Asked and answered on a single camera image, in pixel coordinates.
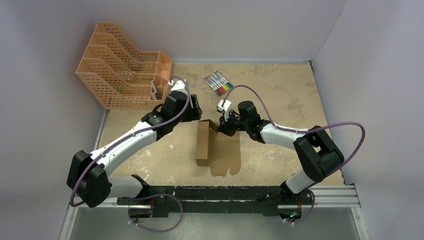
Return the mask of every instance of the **tabletop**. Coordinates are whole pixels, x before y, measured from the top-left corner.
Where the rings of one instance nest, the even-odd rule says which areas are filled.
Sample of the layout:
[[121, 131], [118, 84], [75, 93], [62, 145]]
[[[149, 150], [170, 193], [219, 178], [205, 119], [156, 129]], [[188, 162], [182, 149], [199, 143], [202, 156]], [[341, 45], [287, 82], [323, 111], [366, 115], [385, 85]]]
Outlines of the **tabletop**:
[[[204, 78], [219, 71], [232, 85], [248, 85], [263, 99], [272, 119], [293, 128], [325, 126], [327, 120], [321, 104], [311, 66], [308, 64], [174, 64], [172, 75], [189, 82], [191, 94], [197, 94], [203, 110], [202, 119], [218, 122], [218, 96]], [[228, 100], [237, 105], [252, 101], [263, 119], [264, 108], [246, 88], [235, 89]], [[110, 110], [103, 129], [101, 146], [105, 146], [136, 125], [149, 110]], [[197, 166], [195, 160], [197, 122], [178, 124], [173, 132], [134, 154], [121, 164], [113, 176], [137, 174], [150, 185], [275, 186], [301, 168], [296, 152], [273, 144], [262, 144], [240, 133], [241, 169], [235, 175], [212, 176], [209, 167]], [[319, 185], [344, 185], [341, 171]]]

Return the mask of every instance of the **white wall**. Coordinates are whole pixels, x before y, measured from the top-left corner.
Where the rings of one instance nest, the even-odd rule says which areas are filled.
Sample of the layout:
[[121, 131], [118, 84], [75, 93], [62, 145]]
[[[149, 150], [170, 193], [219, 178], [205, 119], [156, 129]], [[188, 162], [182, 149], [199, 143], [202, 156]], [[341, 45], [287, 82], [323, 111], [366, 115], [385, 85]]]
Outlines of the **white wall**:
[[0, 0], [0, 238], [59, 237], [74, 153], [103, 109], [76, 77], [94, 30], [80, 0]]
[[86, 0], [144, 51], [179, 61], [308, 61], [347, 0]]
[[[424, 1], [349, 0], [313, 67], [329, 122], [367, 135], [343, 169], [371, 239], [423, 239]], [[335, 129], [345, 153], [356, 128]]]

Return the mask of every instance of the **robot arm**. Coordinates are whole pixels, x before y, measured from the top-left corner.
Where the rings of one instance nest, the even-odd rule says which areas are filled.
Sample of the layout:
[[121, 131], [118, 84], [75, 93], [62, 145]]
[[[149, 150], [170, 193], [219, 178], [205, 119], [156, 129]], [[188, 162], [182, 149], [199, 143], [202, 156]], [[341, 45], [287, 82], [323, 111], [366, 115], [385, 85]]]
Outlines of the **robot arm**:
[[263, 144], [276, 144], [295, 150], [302, 168], [281, 184], [288, 195], [298, 194], [313, 183], [321, 182], [344, 162], [342, 152], [326, 131], [304, 133], [309, 129], [296, 129], [277, 125], [294, 132], [280, 130], [269, 120], [261, 119], [251, 101], [240, 102], [236, 113], [231, 102], [221, 100], [217, 110], [223, 113], [219, 118], [218, 132], [233, 136], [236, 131], [246, 131], [249, 137]]
[[[199, 107], [197, 96], [192, 94], [191, 104], [189, 104], [184, 113], [169, 124], [145, 130], [156, 125], [160, 125], [174, 117], [184, 108], [187, 101], [187, 91], [181, 80], [172, 84], [170, 94], [167, 96], [163, 105], [156, 106], [153, 111], [147, 113], [141, 118], [132, 129], [109, 143], [108, 145], [90, 152], [85, 153], [83, 150], [77, 152], [72, 159], [70, 166], [67, 185], [73, 189], [77, 179], [80, 178], [82, 172], [93, 161], [98, 161], [91, 167], [89, 172], [83, 177], [78, 185], [76, 194], [89, 206], [95, 207], [102, 203], [106, 198], [111, 196], [111, 188], [114, 183], [110, 179], [112, 172], [122, 164], [126, 159], [131, 157], [140, 149], [158, 141], [166, 134], [172, 132], [174, 127], [180, 122], [191, 122], [199, 120], [202, 110]], [[134, 197], [142, 189], [142, 182], [136, 182], [136, 187], [128, 187]]]

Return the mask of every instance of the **cardboard box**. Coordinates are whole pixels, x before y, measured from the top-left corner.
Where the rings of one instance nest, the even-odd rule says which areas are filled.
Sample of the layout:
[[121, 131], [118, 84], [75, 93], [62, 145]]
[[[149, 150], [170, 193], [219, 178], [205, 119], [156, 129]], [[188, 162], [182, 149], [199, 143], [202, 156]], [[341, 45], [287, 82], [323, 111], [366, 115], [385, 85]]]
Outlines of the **cardboard box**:
[[235, 175], [242, 166], [240, 133], [227, 136], [218, 132], [218, 125], [210, 119], [197, 123], [195, 158], [200, 167], [209, 167], [212, 176]]

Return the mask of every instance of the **purple cable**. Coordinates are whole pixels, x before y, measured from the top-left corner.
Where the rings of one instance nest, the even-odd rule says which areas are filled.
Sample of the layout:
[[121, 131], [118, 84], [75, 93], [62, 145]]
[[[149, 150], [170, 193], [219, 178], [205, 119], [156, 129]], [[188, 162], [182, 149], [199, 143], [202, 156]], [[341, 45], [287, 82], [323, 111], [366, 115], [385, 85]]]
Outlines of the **purple cable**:
[[[180, 76], [172, 76], [169, 78], [169, 82], [171, 82], [172, 79], [177, 78], [179, 80], [181, 80], [184, 85], [185, 85], [185, 90], [187, 91], [187, 100], [185, 101], [184, 107], [182, 108], [182, 110], [173, 118], [169, 119], [166, 122], [160, 123], [158, 125], [155, 126], [150, 126], [150, 127], [146, 127], [144, 129], [140, 129], [138, 131], [135, 132], [135, 134], [139, 134], [148, 130], [153, 130], [153, 129], [157, 129], [160, 128], [162, 126], [165, 126], [171, 122], [173, 122], [174, 120], [178, 119], [183, 113], [184, 111], [187, 109], [187, 106], [190, 103], [190, 90], [189, 90], [189, 83], [186, 82], [182, 77]], [[128, 134], [126, 136], [124, 136], [123, 138], [121, 138], [120, 140], [116, 141], [114, 144], [112, 144], [111, 146], [109, 146], [108, 148], [106, 148], [103, 151], [103, 154], [107, 154], [108, 152], [110, 152], [111, 150], [113, 150], [117, 145], [121, 144], [122, 142], [124, 142], [125, 140], [131, 138], [133, 135], [132, 134]], [[79, 176], [78, 180], [75, 183], [75, 186], [72, 189], [72, 193], [70, 195], [70, 200], [69, 200], [69, 204], [71, 205], [71, 207], [78, 207], [81, 204], [84, 203], [84, 201], [78, 202], [78, 203], [74, 203], [74, 199], [75, 199], [75, 195], [77, 194], [77, 189], [81, 184], [81, 181], [83, 180], [83, 178], [85, 177], [85, 175], [88, 173], [88, 171], [91, 169], [91, 167], [102, 158], [102, 155], [97, 156], [95, 159], [93, 159], [92, 162], [90, 162], [90, 164], [85, 168], [85, 170], [81, 173], [81, 176]]]
[[312, 196], [312, 204], [310, 205], [309, 211], [307, 211], [307, 213], [301, 219], [299, 219], [297, 221], [292, 221], [292, 224], [299, 224], [299, 223], [303, 222], [307, 217], [309, 217], [309, 215], [311, 215], [312, 210], [314, 209], [314, 206], [315, 206], [315, 194], [314, 194], [314, 192], [310, 188], [308, 188], [308, 190], [310, 192], [310, 195]]
[[174, 196], [172, 196], [172, 195], [170, 195], [170, 194], [160, 193], [160, 194], [155, 194], [155, 195], [151, 195], [151, 196], [147, 196], [147, 197], [141, 197], [141, 198], [129, 198], [129, 199], [134, 200], [134, 201], [143, 201], [143, 200], [152, 199], [152, 198], [159, 197], [159, 196], [166, 196], [166, 197], [170, 197], [170, 198], [174, 199], [174, 200], [176, 201], [176, 203], [178, 204], [179, 209], [180, 209], [180, 211], [181, 211], [181, 215], [179, 216], [179, 219], [178, 219], [178, 221], [175, 223], [175, 225], [174, 225], [174, 226], [172, 226], [172, 227], [170, 227], [170, 228], [167, 228], [167, 229], [163, 229], [163, 230], [162, 230], [162, 229], [154, 229], [154, 228], [150, 228], [150, 227], [147, 227], [147, 226], [140, 225], [140, 224], [138, 224], [138, 223], [134, 222], [134, 221], [131, 219], [131, 215], [130, 215], [130, 210], [131, 210], [131, 209], [128, 209], [128, 218], [129, 218], [130, 222], [131, 222], [132, 224], [134, 224], [136, 227], [139, 227], [139, 228], [145, 229], [145, 230], [150, 231], [150, 232], [155, 232], [155, 233], [165, 233], [165, 232], [171, 231], [171, 230], [173, 230], [174, 228], [176, 228], [176, 227], [177, 227], [177, 226], [181, 223], [181, 220], [183, 219], [183, 205], [181, 205], [181, 202], [180, 202], [180, 201], [178, 201], [178, 199], [177, 199], [176, 197], [174, 197]]
[[[330, 128], [334, 128], [334, 127], [340, 127], [340, 126], [346, 126], [346, 125], [355, 125], [355, 126], [358, 126], [359, 128], [360, 128], [360, 130], [361, 130], [361, 132], [362, 132], [362, 135], [361, 135], [361, 137], [360, 137], [360, 140], [359, 140], [359, 142], [358, 142], [358, 144], [357, 144], [357, 146], [355, 147], [355, 149], [352, 151], [352, 153], [350, 154], [350, 156], [348, 157], [348, 158], [346, 158], [346, 160], [340, 165], [340, 167], [338, 167], [336, 170], [334, 170], [332, 173], [330, 173], [329, 175], [331, 175], [331, 174], [333, 174], [333, 173], [335, 173], [335, 172], [337, 172], [338, 170], [340, 170], [343, 166], [345, 166], [354, 156], [355, 156], [355, 154], [358, 152], [358, 150], [359, 150], [359, 148], [362, 146], [362, 143], [364, 142], [364, 139], [365, 139], [365, 128], [364, 128], [364, 126], [362, 125], [362, 124], [360, 124], [360, 123], [358, 123], [358, 122], [355, 122], [355, 121], [344, 121], [344, 122], [338, 122], [338, 123], [332, 123], [332, 124], [329, 124], [329, 125], [327, 125], [327, 126], [323, 126], [323, 127], [319, 127], [319, 128], [315, 128], [315, 129], [313, 129], [313, 130], [308, 130], [308, 131], [304, 131], [304, 130], [296, 130], [296, 129], [290, 129], [290, 128], [284, 128], [284, 127], [280, 127], [280, 126], [277, 126], [276, 125], [276, 123], [273, 121], [273, 119], [271, 118], [271, 115], [270, 115], [270, 112], [268, 111], [268, 109], [267, 109], [267, 106], [265, 106], [265, 103], [264, 103], [264, 101], [262, 100], [262, 98], [259, 96], [259, 94], [255, 91], [255, 90], [253, 90], [253, 88], [251, 88], [251, 87], [249, 87], [249, 86], [247, 86], [247, 85], [243, 85], [243, 84], [240, 84], [240, 85], [235, 85], [233, 88], [231, 88], [229, 91], [228, 91], [228, 93], [226, 94], [226, 96], [224, 97], [224, 100], [222, 101], [222, 107], [224, 106], [224, 103], [225, 103], [225, 101], [227, 100], [227, 98], [229, 97], [229, 95], [230, 95], [230, 93], [234, 90], [234, 89], [236, 89], [236, 88], [239, 88], [239, 87], [243, 87], [243, 88], [247, 88], [247, 89], [249, 89], [250, 91], [252, 91], [255, 95], [256, 95], [256, 97], [259, 99], [259, 101], [260, 101], [260, 103], [262, 104], [262, 106], [263, 106], [263, 109], [265, 110], [265, 113], [266, 113], [266, 115], [268, 116], [268, 119], [269, 119], [269, 121], [271, 122], [271, 124], [276, 128], [276, 129], [278, 129], [278, 130], [282, 130], [282, 131], [286, 131], [286, 132], [290, 132], [290, 133], [299, 133], [299, 134], [312, 134], [312, 133], [316, 133], [316, 132], [319, 132], [319, 131], [322, 131], [322, 130], [325, 130], [325, 129], [330, 129]], [[309, 191], [311, 192], [311, 194], [312, 194], [312, 205], [311, 205], [311, 207], [310, 207], [310, 209], [309, 209], [309, 211], [305, 214], [305, 216], [304, 217], [302, 217], [300, 220], [298, 220], [298, 221], [296, 221], [296, 222], [294, 222], [294, 224], [298, 224], [298, 223], [300, 223], [300, 222], [302, 222], [305, 218], [307, 218], [310, 214], [311, 214], [311, 212], [312, 212], [312, 210], [314, 209], [314, 205], [315, 205], [315, 195], [314, 195], [314, 193], [312, 192], [312, 190], [310, 189], [310, 187], [312, 187], [312, 186], [314, 186], [314, 185], [316, 185], [317, 184], [317, 182], [314, 182], [313, 184], [311, 184], [310, 186], [309, 186]]]

